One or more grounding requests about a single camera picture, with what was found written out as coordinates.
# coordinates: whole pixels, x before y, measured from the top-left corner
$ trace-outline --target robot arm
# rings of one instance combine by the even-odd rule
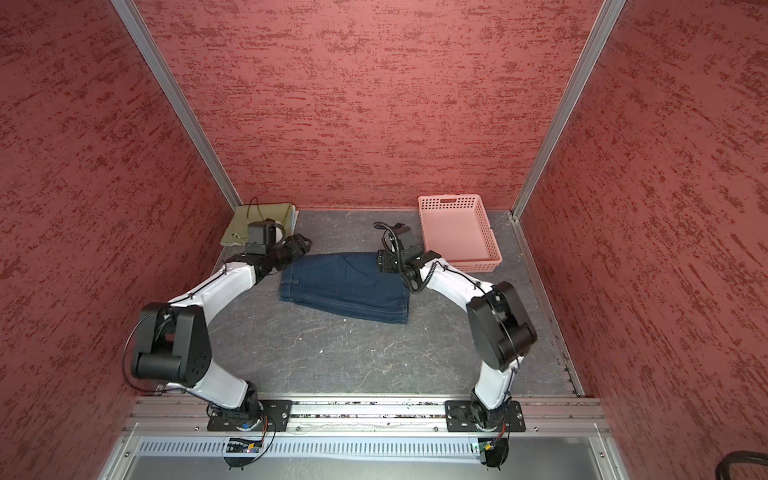
[[[402,223],[377,222],[374,227],[386,231],[382,238],[385,250],[379,250],[377,261],[379,271],[399,273],[411,292],[432,289],[467,312],[472,341],[483,361],[472,391],[475,423],[480,429],[495,428],[503,418],[520,362],[537,339],[515,288],[507,282],[482,282],[437,253],[425,252]]]
[[[131,373],[167,382],[213,404],[217,415],[238,429],[259,424],[256,388],[213,361],[207,325],[236,296],[259,283],[272,269],[282,270],[310,251],[312,242],[296,234],[276,242],[282,227],[274,220],[248,226],[246,252],[230,258],[214,275],[167,303],[141,310]]]
[[[509,283],[496,286],[477,280],[443,259],[431,260],[422,267],[422,277],[429,274],[434,263],[438,266],[427,288],[448,297],[467,312],[472,341],[483,360],[474,394],[488,410],[497,409],[508,398],[523,353],[536,341],[536,332]]]

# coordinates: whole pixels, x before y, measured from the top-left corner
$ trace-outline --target vent grille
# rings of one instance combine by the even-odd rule
[[[145,436],[136,456],[168,457],[221,457],[224,456],[229,437]],[[476,462],[477,439],[455,438],[388,438],[388,437],[278,437],[267,453],[270,457],[329,457],[356,459],[408,459],[439,458],[443,461]],[[257,453],[227,454],[227,456],[255,456]]]

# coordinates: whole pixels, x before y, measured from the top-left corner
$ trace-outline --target metal panel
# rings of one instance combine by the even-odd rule
[[[254,453],[226,453],[228,436],[144,436],[135,456],[160,457],[253,457]],[[271,458],[344,458],[387,460],[439,460],[477,462],[476,437],[278,437],[270,447]]]
[[[317,439],[306,439],[315,443]],[[372,443],[387,439],[364,439]],[[465,443],[472,439],[462,439]],[[452,462],[434,458],[429,462],[423,457],[361,457],[340,458],[318,456],[273,456],[273,450],[259,462],[247,466],[244,472],[227,466],[216,456],[194,458],[178,456],[138,455],[131,466],[128,478],[141,480],[184,478],[186,480],[219,478],[270,478],[272,480],[294,478],[420,478],[422,480],[459,480],[464,478],[509,479],[547,478],[550,480],[602,480],[589,439],[512,439],[507,462],[501,471],[486,468],[477,461]]]
[[[112,474],[118,466],[118,459],[120,458],[120,455],[123,454],[125,444],[129,438],[130,437],[121,436],[115,441],[114,446],[112,447],[112,453],[109,454],[107,461],[104,463],[104,467],[102,467],[101,472],[97,477],[98,480],[108,480],[109,478],[113,478]]]
[[[619,452],[618,445],[616,445],[616,439],[613,437],[603,437],[601,440],[605,445],[605,455],[607,455],[608,460],[611,461],[611,467],[617,480],[629,480],[629,474],[624,467],[624,460],[621,459],[621,453]]]
[[[466,437],[447,433],[443,403],[450,396],[313,396],[269,395],[294,401],[288,431],[278,436],[414,436]],[[599,399],[519,398],[526,432],[511,436],[610,435]],[[140,397],[127,420],[125,434],[220,436],[206,430],[207,404],[185,394]]]
[[[541,148],[539,148],[536,158],[533,160],[531,170],[525,177],[520,194],[517,200],[515,200],[515,205],[512,207],[512,216],[515,220],[520,219],[525,205],[528,204],[528,200],[530,200],[531,194],[533,194],[533,190],[536,188],[536,183],[547,166],[549,157],[558,143],[565,124],[568,122],[568,118],[571,116],[571,112],[581,96],[581,91],[584,90],[584,86],[587,84],[594,64],[598,61],[605,42],[608,40],[608,36],[611,34],[611,30],[623,7],[624,0],[605,0],[600,8],[598,17],[594,21],[594,26],[589,33],[589,37],[587,37],[587,42],[584,44],[584,49],[581,51],[581,56],[579,56],[576,67],[571,74],[571,79],[568,80],[568,85],[565,87],[558,109],[554,113],[552,123],[549,125],[547,134],[541,142]]]
[[[128,474],[128,469],[133,463],[136,449],[141,443],[140,435],[132,435],[124,443],[118,443],[114,449],[118,454],[115,456],[114,464],[110,468],[106,468],[105,478],[125,478]]]
[[[176,114],[179,116],[184,128],[187,129],[192,142],[197,147],[197,151],[200,152],[201,157],[208,166],[210,173],[214,176],[214,180],[219,185],[221,192],[229,202],[230,207],[234,210],[237,205],[241,205],[240,196],[237,194],[232,181],[230,180],[227,172],[219,161],[219,157],[216,155],[213,146],[205,136],[203,128],[200,126],[200,122],[197,121],[192,107],[190,107],[184,94],[181,93],[179,85],[176,83],[174,75],[171,73],[168,65],[163,59],[163,55],[160,53],[160,49],[152,39],[152,35],[147,29],[144,20],[141,18],[136,5],[132,0],[112,0],[112,5],[115,10],[118,11],[121,20],[125,24],[125,28],[128,29],[128,33],[136,42],[141,54],[144,56],[144,60],[147,61],[147,65],[152,70],[157,82],[163,88],[168,101],[174,107]]]
[[[563,333],[560,331],[558,320],[554,316],[554,310],[552,309],[551,303],[549,303],[547,290],[544,288],[544,284],[541,281],[541,276],[538,274],[536,262],[534,261],[533,255],[531,254],[531,248],[528,246],[528,241],[525,239],[525,234],[523,233],[519,218],[512,219],[512,229],[515,232],[518,243],[520,244],[520,252],[523,256],[523,260],[525,261],[525,266],[528,268],[528,275],[531,277],[531,285],[533,286],[534,295],[536,295],[538,305],[541,307],[541,311],[548,321],[552,341],[554,342],[554,347],[558,352],[559,360],[568,369],[568,375],[571,377],[571,383],[573,383],[574,391],[577,395],[583,396],[584,387],[581,385],[581,381],[578,379],[576,368],[574,367],[574,363],[571,360],[571,354],[568,353],[568,348],[565,345],[565,340],[563,339]]]

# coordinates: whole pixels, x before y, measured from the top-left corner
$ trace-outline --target denim fabric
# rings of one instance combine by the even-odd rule
[[[305,255],[283,270],[280,299],[323,312],[385,323],[408,322],[409,291],[376,270],[376,254]]]

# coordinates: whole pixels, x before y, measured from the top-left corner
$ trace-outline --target aluminum frame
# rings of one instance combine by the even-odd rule
[[[554,315],[554,310],[552,309],[552,304],[549,302],[547,290],[544,287],[544,283],[541,281],[541,276],[538,274],[536,261],[533,258],[528,241],[525,239],[525,233],[523,232],[520,220],[516,220],[511,214],[510,217],[512,231],[515,232],[515,237],[520,246],[520,253],[523,256],[523,261],[525,261],[525,266],[528,269],[528,275],[531,277],[531,286],[533,286],[534,295],[538,300],[539,307],[541,307],[541,312],[544,314],[545,319],[547,319],[547,324],[549,325],[549,330],[552,335],[552,342],[554,343],[555,351],[558,354],[558,361],[561,365],[565,366],[566,373],[571,377],[571,383],[573,384],[576,395],[584,396],[584,387],[581,384],[581,380],[578,378],[576,367],[574,366],[573,360],[571,360],[571,354],[568,352],[568,347],[565,345],[558,319]]]
[[[476,442],[477,432],[448,432],[445,427],[447,400],[466,400],[466,396],[435,395],[310,395],[263,394],[262,402],[291,399],[288,429],[276,434],[283,443],[327,443],[339,441],[396,442],[412,439],[414,443],[430,443],[436,439]],[[526,432],[513,432],[515,438],[586,437],[604,480],[625,480],[626,474],[618,457],[612,433],[605,420],[599,399],[565,397],[521,397]],[[163,394],[137,397],[131,417],[126,421],[114,448],[111,462],[100,478],[124,478],[133,459],[139,456],[142,442],[222,442],[228,436],[208,432],[207,402],[188,394]],[[153,456],[163,453],[153,452]],[[433,455],[434,459],[445,457]]]
[[[520,220],[525,206],[528,205],[536,184],[544,172],[547,162],[549,162],[549,157],[552,155],[552,151],[565,129],[565,125],[581,96],[581,92],[587,84],[589,75],[598,62],[605,42],[608,40],[608,36],[611,35],[611,30],[613,30],[621,9],[624,7],[624,2],[625,0],[605,0],[600,7],[598,17],[595,19],[594,25],[592,25],[592,30],[589,32],[586,43],[584,43],[584,48],[581,50],[576,66],[571,73],[571,78],[565,86],[558,109],[554,113],[549,129],[547,129],[544,140],[541,142],[541,147],[533,160],[531,170],[528,171],[528,175],[526,175],[523,186],[520,189],[520,194],[515,200],[515,205],[512,207],[512,216],[515,220]]]
[[[208,170],[210,170],[210,174],[213,175],[214,180],[221,189],[221,193],[227,199],[232,210],[234,210],[235,207],[243,204],[240,195],[237,194],[237,190],[235,190],[232,180],[224,170],[214,147],[208,141],[208,137],[206,137],[200,122],[197,121],[192,107],[181,92],[174,74],[170,71],[160,49],[155,44],[152,34],[149,32],[147,24],[144,23],[136,4],[134,4],[133,0],[111,1],[128,33],[134,39],[141,55],[144,57],[147,65],[149,65],[150,70],[152,70],[157,83],[160,84],[163,92],[165,92],[165,96],[168,97],[168,101],[176,111],[176,115],[187,130],[194,146],[208,166]]]

